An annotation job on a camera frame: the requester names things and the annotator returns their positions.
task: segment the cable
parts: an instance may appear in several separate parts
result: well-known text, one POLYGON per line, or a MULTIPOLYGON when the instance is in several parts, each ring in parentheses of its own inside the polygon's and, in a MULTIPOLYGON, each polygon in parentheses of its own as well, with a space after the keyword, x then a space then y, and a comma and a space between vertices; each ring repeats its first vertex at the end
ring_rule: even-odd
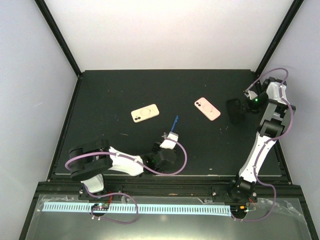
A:
MULTIPOLYGON (((289 71, 288 71, 287 69, 283 68, 283 67, 279 67, 279 68, 275 68, 275 69, 272 69, 272 70, 270 70, 270 71, 267 71, 265 74, 261 75, 257 80, 255 80, 255 81, 253 82, 253 84, 251 84, 245 91, 248 91, 250 88, 252 88, 252 86, 253 86, 261 77, 263 77, 263 76, 265 76, 266 74, 271 73, 271 72, 273 72, 273 71, 275 71, 275 70, 284 70, 284 71, 286 72, 286 76, 285 76, 285 78, 282 80, 282 82, 281 82, 281 84, 280 84, 280 86, 279 86, 279 88, 281 89, 282 86, 283 86, 283 84, 285 83, 286 79, 288 78, 288 75, 289 75, 289 71)), ((293 123, 294 123, 294 111, 293 111, 290 103, 289 103, 286 99, 283 98, 282 90, 279 91, 279 94, 280 94, 281 100, 285 102, 285 104, 288 106, 288 109, 289 109, 289 111, 290 111, 290 123, 289 123, 289 126, 288 126, 288 128, 287 128, 287 130, 285 131, 284 134, 282 134, 282 135, 280 135, 280 136, 277 136, 277 137, 274 137, 274 138, 271 138, 271 139, 265 141, 264 145, 262 146, 262 148, 260 149, 258 155, 256 156, 256 159, 255 159, 255 162, 254 162, 254 165, 253 165, 253 174, 254 174, 254 177, 255 177, 256 181, 257 181, 259 184, 263 185, 263 186, 271 187, 271 188, 273 189, 273 203, 272 203, 271 209, 270 209, 270 211, 269 211, 265 216, 260 217, 260 218, 257 218, 257 219, 239 219, 239 218, 236 218, 236 217, 231 213, 231 216, 232 216, 232 218, 233 218, 235 221, 236 221, 236 220, 242 221, 242 222, 257 222, 257 221, 261 221, 261 220, 266 219, 267 217, 269 217, 269 215, 272 213, 272 210, 274 209, 274 207, 275 207, 275 205, 276 205, 277 190, 276 190, 275 186, 273 186, 272 184, 268 184, 268 183, 264 183, 264 182, 260 181, 260 179, 258 178, 258 175, 257 175, 256 168, 255 168, 255 167, 257 166, 257 162, 258 162, 258 160, 259 160, 259 157, 260 157, 261 153, 263 152, 263 150, 265 149, 266 144, 269 143, 270 141, 277 141, 277 140, 283 138, 285 135, 287 135, 287 134, 289 133, 289 131, 291 130, 292 125, 293 125, 293 123)))
MULTIPOLYGON (((186 149, 181 145, 181 143, 175 141, 175 140, 172 140, 170 138, 165 138, 165 140, 169 140, 169 141, 172 141, 174 143, 176 143, 183 151, 184 153, 184 163, 182 165, 182 167, 178 170, 178 171, 175 171, 173 173, 162 173, 162 172, 158 172, 158 171, 154 171, 153 169, 149 168, 148 166, 144 165, 143 163, 141 162, 138 162, 138 164, 140 164, 142 167, 144 167, 145 169, 147 169, 148 171, 154 173, 154 174, 158 174, 158 175, 162 175, 162 176, 172 176, 172 175, 176 175, 178 173, 180 173, 184 168, 185 166, 187 165, 187 160, 188 160, 188 157, 187 157, 187 152, 186 152, 186 149)), ((98 156, 98 155, 111 155, 111 156, 116 156, 116 153, 113 153, 113 152, 109 152, 109 151, 99 151, 99 152, 90 152, 90 153, 86 153, 86 154, 82 154, 82 155, 79 155, 79 156, 75 156, 71 159, 69 159, 66 163, 65 163, 65 168, 68 169, 70 171, 70 167, 69 165, 71 163, 73 163, 74 161, 76 160, 79 160, 79 159, 83 159, 83 158, 86 158, 86 157, 91 157, 91 156, 98 156)), ((119 154, 118 155, 119 157, 122 157, 122 158, 126 158, 126 159, 129 159, 129 160, 132 160, 132 161, 135 161, 135 159, 133 157, 130 157, 130 156, 127 156, 127 155, 123 155, 123 154, 119 154)), ((112 218, 107 218, 107 217, 98 217, 99 219, 103 219, 103 220, 108 220, 108 221, 111 221, 111 222, 114 222, 114 223, 117 223, 117 224, 132 224, 134 223, 137 219, 138 219, 138 204, 137 202, 133 199, 133 197, 131 197, 130 195, 126 194, 126 193, 122 193, 122 192, 114 192, 114 193, 108 193, 108 194, 105 194, 105 195, 94 195, 92 194, 91 192, 89 192, 88 188, 86 185, 85 186, 85 190, 86 192, 93 198, 105 198, 105 197, 112 197, 113 195, 122 195, 122 196, 126 196, 128 198, 130 198, 134 205, 135 205, 135 208, 136 208, 136 212, 135 212, 135 217, 133 220, 131 221, 118 221, 118 220, 114 220, 112 218)), ((93 209, 91 211, 91 216, 93 218, 95 218, 94 214, 93 214, 93 209)))

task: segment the gray wall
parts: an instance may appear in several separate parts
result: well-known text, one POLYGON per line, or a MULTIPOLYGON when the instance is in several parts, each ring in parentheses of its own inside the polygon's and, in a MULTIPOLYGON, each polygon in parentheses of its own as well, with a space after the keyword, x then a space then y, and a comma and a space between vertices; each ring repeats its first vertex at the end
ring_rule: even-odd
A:
MULTIPOLYGON (((320 2, 304 1, 265 70, 289 70, 287 97, 296 106, 281 144, 294 184, 301 185, 320 234, 320 2)), ((272 73, 283 78, 283 72, 272 73)))
POLYGON ((0 1, 0 233, 19 238, 76 76, 34 1, 0 1))

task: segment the white speck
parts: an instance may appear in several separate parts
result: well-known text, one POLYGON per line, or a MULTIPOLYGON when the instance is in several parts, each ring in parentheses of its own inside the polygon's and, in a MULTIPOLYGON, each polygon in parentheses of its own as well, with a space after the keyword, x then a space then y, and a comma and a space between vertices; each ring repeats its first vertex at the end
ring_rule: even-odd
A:
POLYGON ((34 108, 36 108, 36 107, 38 107, 38 106, 40 106, 41 104, 43 104, 44 102, 42 101, 42 102, 40 102, 40 103, 38 103, 38 104, 36 104, 36 105, 34 105, 33 107, 34 108))

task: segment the white backdrop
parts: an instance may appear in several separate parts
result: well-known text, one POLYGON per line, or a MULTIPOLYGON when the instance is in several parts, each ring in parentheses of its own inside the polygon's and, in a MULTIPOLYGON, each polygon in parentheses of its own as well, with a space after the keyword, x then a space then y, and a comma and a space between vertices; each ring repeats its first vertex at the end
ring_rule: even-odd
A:
POLYGON ((46 0, 81 71, 256 70, 292 0, 46 0))

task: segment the black mat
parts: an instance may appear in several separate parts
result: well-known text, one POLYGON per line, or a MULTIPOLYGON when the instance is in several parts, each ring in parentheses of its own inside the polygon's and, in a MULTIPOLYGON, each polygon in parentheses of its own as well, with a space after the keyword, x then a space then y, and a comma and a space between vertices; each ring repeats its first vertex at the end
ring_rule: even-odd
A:
MULTIPOLYGON (((176 133, 188 153, 180 175, 234 176, 251 151, 260 116, 248 115, 245 122, 232 125, 226 101, 242 98, 253 77, 250 70, 85 71, 55 173, 68 174, 64 165, 71 147, 97 137, 105 137, 121 152, 149 153, 179 115, 176 133), (201 97, 221 112, 218 119, 208 120, 194 106, 201 97), (160 114, 134 123, 131 111, 150 104, 156 104, 160 114)), ((179 161, 168 173, 182 165, 183 153, 177 153, 179 161)), ((259 175, 281 175, 273 149, 259 175)))

